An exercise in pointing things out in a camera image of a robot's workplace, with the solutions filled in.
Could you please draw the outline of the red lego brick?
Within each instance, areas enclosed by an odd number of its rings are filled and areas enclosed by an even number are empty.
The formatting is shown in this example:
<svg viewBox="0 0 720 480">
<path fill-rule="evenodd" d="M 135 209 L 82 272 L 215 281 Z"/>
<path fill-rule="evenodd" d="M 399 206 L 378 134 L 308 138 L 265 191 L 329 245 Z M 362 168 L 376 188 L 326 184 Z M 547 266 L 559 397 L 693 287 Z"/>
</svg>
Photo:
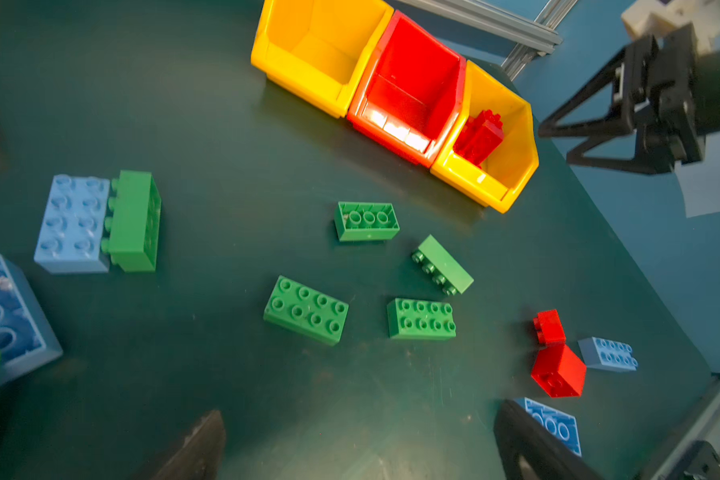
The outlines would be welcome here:
<svg viewBox="0 0 720 480">
<path fill-rule="evenodd" d="M 557 310 L 539 312 L 533 318 L 533 327 L 542 346 L 566 342 L 566 334 Z"/>
<path fill-rule="evenodd" d="M 537 354 L 531 378 L 551 398 L 580 397 L 587 366 L 566 344 L 553 344 Z"/>
</svg>

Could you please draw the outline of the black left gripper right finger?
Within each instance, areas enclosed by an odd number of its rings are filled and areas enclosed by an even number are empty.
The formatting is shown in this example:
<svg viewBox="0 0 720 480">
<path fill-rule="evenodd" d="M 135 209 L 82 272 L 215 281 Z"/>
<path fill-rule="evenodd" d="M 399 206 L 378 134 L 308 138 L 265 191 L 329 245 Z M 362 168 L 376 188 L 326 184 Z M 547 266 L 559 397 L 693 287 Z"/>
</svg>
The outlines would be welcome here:
<svg viewBox="0 0 720 480">
<path fill-rule="evenodd" d="M 507 479 L 601 479 L 512 400 L 501 402 L 493 432 Z"/>
</svg>

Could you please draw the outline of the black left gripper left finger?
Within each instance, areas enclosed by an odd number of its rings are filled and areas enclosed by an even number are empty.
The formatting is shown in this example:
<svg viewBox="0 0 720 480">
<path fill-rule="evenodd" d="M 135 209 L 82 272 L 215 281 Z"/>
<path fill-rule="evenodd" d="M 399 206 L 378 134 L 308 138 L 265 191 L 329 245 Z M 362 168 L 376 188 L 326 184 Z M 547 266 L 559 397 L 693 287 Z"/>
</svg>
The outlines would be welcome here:
<svg viewBox="0 0 720 480">
<path fill-rule="evenodd" d="M 219 410 L 202 416 L 164 460 L 150 479 L 216 479 L 226 446 L 226 429 Z"/>
</svg>

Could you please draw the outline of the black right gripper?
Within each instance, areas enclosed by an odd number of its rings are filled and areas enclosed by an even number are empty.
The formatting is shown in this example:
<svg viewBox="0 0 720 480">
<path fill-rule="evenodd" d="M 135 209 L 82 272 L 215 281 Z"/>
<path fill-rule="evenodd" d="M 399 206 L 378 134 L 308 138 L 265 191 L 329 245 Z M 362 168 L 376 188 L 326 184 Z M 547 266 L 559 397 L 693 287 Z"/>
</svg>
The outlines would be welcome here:
<svg viewBox="0 0 720 480">
<path fill-rule="evenodd" d="M 702 161 L 706 137 L 720 132 L 720 50 L 698 55 L 695 32 L 686 25 L 667 35 L 647 61 L 643 98 L 648 105 L 637 113 L 633 156 L 588 155 L 615 139 L 610 137 L 634 130 L 632 50 L 622 48 L 539 125 L 540 137 L 590 137 L 567 153 L 568 165 L 642 175 L 672 173 L 676 163 Z M 606 86 L 611 87 L 610 105 L 603 117 L 561 123 Z"/>
</svg>

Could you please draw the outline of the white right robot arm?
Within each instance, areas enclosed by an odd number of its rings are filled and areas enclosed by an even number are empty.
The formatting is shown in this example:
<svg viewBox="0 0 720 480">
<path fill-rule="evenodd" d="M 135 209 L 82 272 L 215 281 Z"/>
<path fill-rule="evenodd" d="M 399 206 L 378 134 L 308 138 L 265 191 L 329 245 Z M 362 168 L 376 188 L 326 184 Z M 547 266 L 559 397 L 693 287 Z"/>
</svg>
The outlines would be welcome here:
<svg viewBox="0 0 720 480">
<path fill-rule="evenodd" d="M 621 19 L 631 43 L 539 135 L 581 139 L 575 166 L 657 175 L 702 161 L 720 132 L 720 1 L 637 1 Z"/>
</svg>

